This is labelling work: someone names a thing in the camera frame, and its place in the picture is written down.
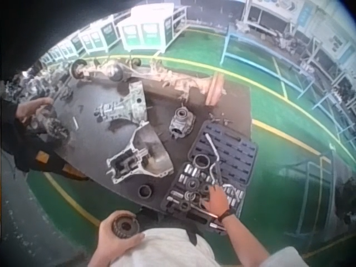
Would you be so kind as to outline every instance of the white shirt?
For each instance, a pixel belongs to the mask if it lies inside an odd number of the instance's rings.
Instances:
[[[185,230],[177,228],[154,228],[144,232],[143,242],[111,264],[111,267],[182,267],[182,266],[220,266],[210,245],[197,235],[194,246]],[[307,266],[292,247],[278,251],[268,258],[261,267]]]

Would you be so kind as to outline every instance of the socket set case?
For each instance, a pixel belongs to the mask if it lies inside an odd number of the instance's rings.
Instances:
[[[250,182],[257,156],[257,144],[223,125],[210,121],[203,123],[188,153],[189,162],[184,163],[178,171],[161,203],[161,208],[175,217],[193,220],[205,230],[225,234],[225,229],[217,218],[209,215],[200,205],[200,199],[208,197],[208,188],[212,185],[209,167],[216,161],[216,156],[205,137],[206,133],[210,135],[220,156],[223,184],[231,184],[236,188],[238,202],[232,188],[225,187],[224,190],[230,207],[236,210],[238,217],[240,216],[246,188]],[[208,168],[200,169],[193,165],[195,156],[201,154],[209,158]]]

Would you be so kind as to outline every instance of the green floor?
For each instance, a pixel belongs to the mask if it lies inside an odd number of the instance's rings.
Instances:
[[[262,89],[264,86],[283,96],[283,88],[279,80],[231,59],[225,59],[223,66],[220,67],[219,62],[223,45],[224,39],[222,37],[186,31],[184,37],[179,37],[161,56],[168,58],[163,60],[167,67],[207,74],[212,74],[214,67],[217,67],[244,76],[244,78],[241,78],[225,75],[225,78],[245,84],[250,88],[253,119],[285,132],[319,152],[328,151],[329,144],[333,144],[338,155],[355,169],[354,159],[326,131],[288,102],[278,98],[268,90]],[[237,47],[237,44],[229,49],[275,71],[272,58],[260,51],[245,46]],[[133,53],[153,55],[155,51]],[[127,52],[123,50],[121,44],[118,44],[111,50],[110,54],[126,55]],[[211,67],[194,66],[188,62],[174,62],[169,58],[203,63]],[[282,64],[278,64],[278,66],[283,76],[290,75],[291,81],[292,79],[298,81],[297,77],[291,75]],[[285,88],[289,101],[306,110],[320,121],[332,135],[336,135],[335,126],[326,115],[320,110],[310,110],[313,105],[310,99],[305,97],[297,100],[297,92],[287,85],[285,85]],[[314,241],[310,244],[309,251],[306,251],[307,246],[302,244],[300,240],[285,235],[285,232],[293,232],[297,227],[304,194],[304,180],[284,176],[280,170],[287,164],[294,164],[306,159],[319,164],[319,159],[300,146],[257,126],[253,126],[252,139],[259,145],[259,152],[253,179],[246,194],[241,220],[271,252],[283,246],[292,245],[296,246],[302,254],[305,254],[326,246],[327,244]],[[353,157],[356,156],[351,147],[346,146],[346,148]],[[108,192],[93,182],[68,181],[57,176],[53,176],[53,178],[76,203],[99,220],[105,218],[114,209],[138,209],[137,205]],[[92,251],[96,244],[96,227],[69,205],[49,181],[43,178],[42,174],[31,173],[28,184],[54,224],[78,245]],[[309,183],[309,195],[301,228],[302,232],[318,230],[324,225],[329,192],[330,187],[326,183],[322,183],[321,187],[318,180]],[[220,263],[236,263],[236,257],[226,238],[208,233],[206,238],[213,247]],[[347,239],[341,243],[338,243],[336,239],[335,245],[314,254],[307,258],[307,261],[312,263],[313,266],[324,266],[322,263],[329,262],[326,259],[331,260],[336,259],[337,256],[346,256],[354,239]]]

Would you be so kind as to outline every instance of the person's hand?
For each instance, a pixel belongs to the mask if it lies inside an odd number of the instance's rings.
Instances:
[[[99,240],[96,251],[89,263],[89,266],[108,266],[115,259],[123,256],[129,249],[134,248],[145,237],[145,234],[139,233],[128,239],[118,238],[112,231],[112,223],[119,216],[133,216],[135,214],[126,211],[114,211],[108,218],[100,223]]]
[[[224,189],[218,185],[209,186],[209,201],[204,201],[202,204],[208,212],[221,216],[229,209],[229,202]]]
[[[36,111],[42,106],[52,105],[53,99],[50,97],[42,97],[36,100],[31,100],[25,103],[20,103],[17,106],[16,118],[20,121],[25,121],[32,115],[36,114]]]

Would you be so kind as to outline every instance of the black watch strap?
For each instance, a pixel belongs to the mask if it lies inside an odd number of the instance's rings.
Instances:
[[[232,214],[235,214],[235,210],[234,209],[228,209],[226,210],[223,214],[221,214],[221,216],[218,217],[218,221],[221,222],[225,217],[228,217]]]

